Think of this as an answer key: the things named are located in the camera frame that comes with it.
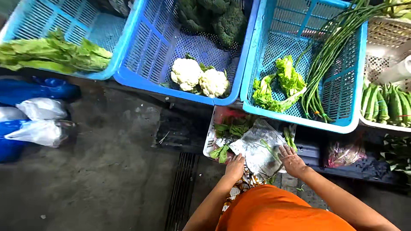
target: cauliflower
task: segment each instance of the cauliflower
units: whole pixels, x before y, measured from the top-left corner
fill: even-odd
[[[219,72],[214,68],[204,72],[199,83],[203,93],[210,98],[222,96],[230,86],[224,72]]]
[[[178,58],[171,68],[171,79],[179,84],[183,91],[193,90],[202,74],[199,64],[193,59]]]

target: white plastic bag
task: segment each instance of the white plastic bag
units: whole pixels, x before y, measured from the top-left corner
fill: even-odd
[[[27,116],[15,107],[0,107],[0,122],[24,120]]]
[[[69,137],[69,130],[75,124],[65,120],[38,120],[24,123],[21,129],[5,135],[9,140],[28,141],[57,148]]]
[[[67,117],[63,102],[49,98],[33,98],[25,100],[16,107],[31,120],[58,120]]]
[[[246,165],[252,173],[266,179],[281,169],[278,147],[284,144],[284,138],[267,121],[256,119],[253,127],[229,147],[236,155],[242,153],[245,156]]]

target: drain grate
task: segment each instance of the drain grate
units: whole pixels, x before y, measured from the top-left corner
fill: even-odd
[[[197,175],[198,159],[196,154],[180,153],[165,231],[182,230],[189,219],[188,213],[195,176]]]

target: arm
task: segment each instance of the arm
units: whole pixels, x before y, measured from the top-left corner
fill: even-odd
[[[241,154],[231,159],[226,173],[190,217],[183,231],[215,230],[227,195],[243,175],[244,161]]]
[[[300,178],[312,188],[330,206],[332,211],[346,220],[357,230],[399,231],[391,222],[362,201],[349,194],[336,184],[325,179],[296,154],[293,148],[280,146],[283,162],[287,173]]]

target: blue plastic bag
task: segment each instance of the blue plastic bag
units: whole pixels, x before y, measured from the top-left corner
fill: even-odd
[[[17,131],[22,124],[30,120],[12,120],[0,122],[0,162],[15,161],[20,157],[23,148],[28,142],[8,140],[5,135]]]
[[[80,95],[80,88],[61,79],[34,77],[38,83],[14,79],[0,79],[0,103],[16,105],[32,98],[72,99]]]

